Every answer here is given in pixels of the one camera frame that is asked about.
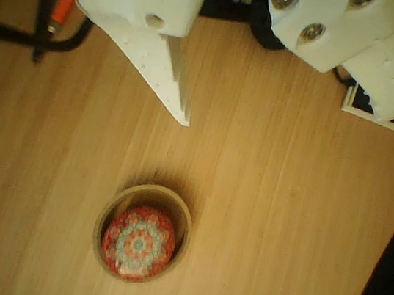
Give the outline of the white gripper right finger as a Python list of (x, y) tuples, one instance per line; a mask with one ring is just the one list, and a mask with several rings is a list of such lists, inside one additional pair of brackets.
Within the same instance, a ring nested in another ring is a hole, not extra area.
[(370, 98), (374, 116), (394, 118), (394, 0), (268, 0), (271, 30), (319, 72), (343, 66)]

